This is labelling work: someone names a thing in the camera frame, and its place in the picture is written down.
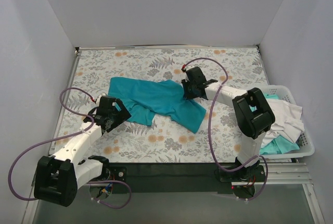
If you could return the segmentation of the teal t-shirt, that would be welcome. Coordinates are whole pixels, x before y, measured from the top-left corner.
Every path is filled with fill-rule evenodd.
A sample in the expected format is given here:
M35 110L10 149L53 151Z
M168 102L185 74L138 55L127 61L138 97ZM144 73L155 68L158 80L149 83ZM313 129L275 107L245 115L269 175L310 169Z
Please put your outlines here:
M156 114L197 133L204 120L206 109L193 100L184 99L180 84L113 77L110 79L109 96L119 98L131 117L128 122L151 126Z

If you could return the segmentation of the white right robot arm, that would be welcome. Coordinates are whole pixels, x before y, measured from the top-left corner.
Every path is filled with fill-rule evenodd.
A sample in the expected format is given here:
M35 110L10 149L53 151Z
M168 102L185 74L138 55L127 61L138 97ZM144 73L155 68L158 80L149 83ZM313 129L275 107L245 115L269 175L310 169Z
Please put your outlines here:
M214 162L223 172L237 172L243 168L258 164L263 139L275 122L275 115L263 92L258 88L250 90L236 89L219 83L218 80L207 80L199 67L182 67L186 74L182 80L186 99L203 98L211 101L209 115L212 116L216 102L234 110L238 128L242 132L241 147L235 159L235 168L225 168L217 160L212 146L211 119L208 120L208 141Z

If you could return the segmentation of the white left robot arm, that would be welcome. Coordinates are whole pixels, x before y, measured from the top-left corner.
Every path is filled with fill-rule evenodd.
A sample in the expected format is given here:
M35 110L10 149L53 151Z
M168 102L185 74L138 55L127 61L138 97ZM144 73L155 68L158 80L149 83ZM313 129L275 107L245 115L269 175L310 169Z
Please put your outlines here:
M80 126L80 134L72 137L52 156L37 163L34 196L61 206L69 206L79 188L86 183L112 177L109 160L103 156L83 156L104 134L131 117L119 98L103 95L98 105L88 112Z

